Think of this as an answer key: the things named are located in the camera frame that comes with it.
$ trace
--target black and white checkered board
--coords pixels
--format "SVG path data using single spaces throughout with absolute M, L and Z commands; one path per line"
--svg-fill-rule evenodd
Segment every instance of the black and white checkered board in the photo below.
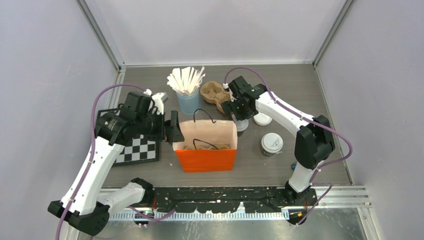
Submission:
M 159 146 L 159 142 L 148 141 L 143 135 L 134 137 L 118 155 L 113 166 L 158 161 Z

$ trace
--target paper bag handle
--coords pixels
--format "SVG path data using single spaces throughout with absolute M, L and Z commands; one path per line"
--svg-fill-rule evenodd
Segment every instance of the paper bag handle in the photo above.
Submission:
M 198 108 L 198 109 L 196 109 L 196 111 L 194 111 L 194 113 L 193 113 L 193 122 L 196 122 L 196 113 L 197 113 L 199 110 L 202 110 L 203 112 L 205 112 L 205 113 L 209 116 L 209 118 L 210 118 L 210 120 L 212 121 L 212 123 L 213 123 L 213 124 L 217 122 L 217 121 L 214 121 L 214 120 L 212 119 L 211 115 L 209 115 L 209 113 L 208 113 L 207 111 L 205 111 L 205 110 L 203 110 L 203 109 L 201 109 L 201 108 Z
M 194 145 L 194 149 L 195 149 L 195 150 L 197 150 L 197 147 L 196 147 L 196 143 L 195 143 L 195 141 L 199 141 L 199 142 L 202 142 L 202 143 L 205 143 L 205 144 L 209 144 L 209 145 L 211 145 L 212 147 L 216 148 L 216 150 L 218 150 L 218 147 L 217 147 L 217 146 L 215 146 L 215 145 L 213 145 L 212 143 L 209 143 L 209 142 L 207 142 L 207 141 L 203 141 L 203 140 L 199 140 L 199 139 L 197 139 L 197 138 L 193 138 L 193 145 Z

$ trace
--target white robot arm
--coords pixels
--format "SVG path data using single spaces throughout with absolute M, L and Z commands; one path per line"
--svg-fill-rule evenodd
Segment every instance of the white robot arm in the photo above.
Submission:
M 153 186 L 140 178 L 108 195 L 99 196 L 99 193 L 115 159 L 133 137 L 143 134 L 144 138 L 156 142 L 184 141 L 177 111 L 171 111 L 171 119 L 165 121 L 164 102 L 167 99 L 164 92 L 153 96 L 130 92 L 118 108 L 99 111 L 93 161 L 89 162 L 90 148 L 70 189 L 61 200 L 52 201 L 47 210 L 61 217 L 88 164 L 91 164 L 90 169 L 65 217 L 72 227 L 95 236 L 105 227 L 109 216 L 132 204 L 151 202 Z
M 285 187 L 288 199 L 295 201 L 301 198 L 310 187 L 310 179 L 314 171 L 335 149 L 334 140 L 330 132 L 296 117 L 279 106 L 277 101 L 301 116 L 328 127 L 329 120 L 322 115 L 314 117 L 301 112 L 278 98 L 273 92 L 268 92 L 264 85 L 258 84 L 252 87 L 242 76 L 229 84 L 224 84 L 224 88 L 231 94 L 231 101 L 221 105 L 228 119 L 232 119 L 234 115 L 237 120 L 245 120 L 263 113 L 286 128 L 296 138 L 294 155 L 297 165 Z

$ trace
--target white cup lid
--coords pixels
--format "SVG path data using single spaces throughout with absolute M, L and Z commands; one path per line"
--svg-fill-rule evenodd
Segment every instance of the white cup lid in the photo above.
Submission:
M 242 132 L 246 130 L 249 126 L 249 120 L 237 120 L 236 116 L 232 115 L 232 119 L 234 120 L 235 127 L 237 128 L 237 132 Z
M 254 119 L 254 122 L 258 124 L 259 126 L 266 126 L 273 121 L 271 117 L 263 113 L 256 114 L 255 116 L 253 116 L 253 119 Z
M 267 133 L 262 137 L 262 148 L 271 154 L 278 153 L 283 147 L 283 139 L 277 133 Z

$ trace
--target gray tabletop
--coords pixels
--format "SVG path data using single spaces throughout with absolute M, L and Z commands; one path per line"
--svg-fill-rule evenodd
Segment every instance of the gray tabletop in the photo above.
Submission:
M 222 83 L 224 76 L 234 66 L 206 66 L 203 82 L 216 81 Z M 282 100 L 295 108 L 314 115 L 328 117 L 320 86 L 314 69 L 310 64 L 288 65 L 252 65 L 268 81 L 271 89 Z M 179 111 L 175 92 L 167 86 L 167 76 L 174 67 L 137 67 L 127 68 L 124 83 L 138 84 L 151 89 L 154 93 L 167 92 L 169 100 L 165 104 L 165 118 L 169 119 L 170 111 Z M 238 69 L 229 75 L 229 81 L 243 76 L 252 86 L 260 80 L 247 70 Z M 124 87 L 119 102 L 123 103 L 127 93 L 134 89 Z M 201 99 L 201 108 L 214 119 L 226 119 L 214 104 Z M 179 112 L 179 121 L 192 120 L 192 115 Z M 196 114 L 196 118 L 207 119 L 204 113 Z M 267 157 L 261 153 L 260 141 L 267 133 L 277 133 L 283 139 L 281 153 Z M 131 179 L 139 177 L 157 187 L 205 187 L 205 186 L 282 186 L 290 178 L 293 171 L 291 164 L 296 162 L 294 156 L 295 138 L 275 121 L 267 126 L 259 126 L 251 118 L 249 126 L 238 138 L 236 160 L 232 171 L 185 173 L 169 143 L 161 143 L 160 160 L 127 166 L 113 167 L 104 187 L 123 187 Z M 340 158 L 339 150 L 335 150 L 329 160 Z M 316 182 L 332 182 L 349 185 L 349 178 L 343 163 L 323 168 L 316 177 Z

